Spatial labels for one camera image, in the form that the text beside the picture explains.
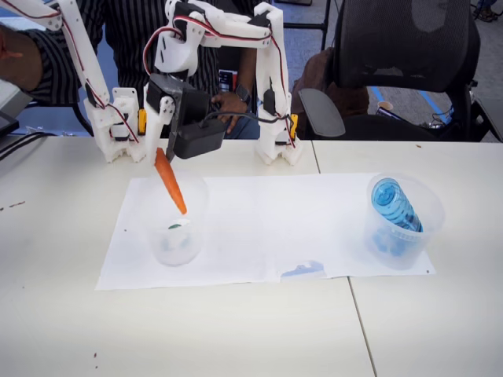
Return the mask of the person's left hand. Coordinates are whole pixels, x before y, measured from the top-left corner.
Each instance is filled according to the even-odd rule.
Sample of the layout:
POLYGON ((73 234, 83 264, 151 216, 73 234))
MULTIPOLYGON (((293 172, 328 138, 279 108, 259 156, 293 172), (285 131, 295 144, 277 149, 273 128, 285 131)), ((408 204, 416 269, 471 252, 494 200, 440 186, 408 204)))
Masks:
POLYGON ((240 114, 244 114, 248 110, 248 106, 232 92, 219 93, 211 99, 212 104, 215 104, 219 109, 217 118, 227 125, 227 134, 231 134, 240 114))

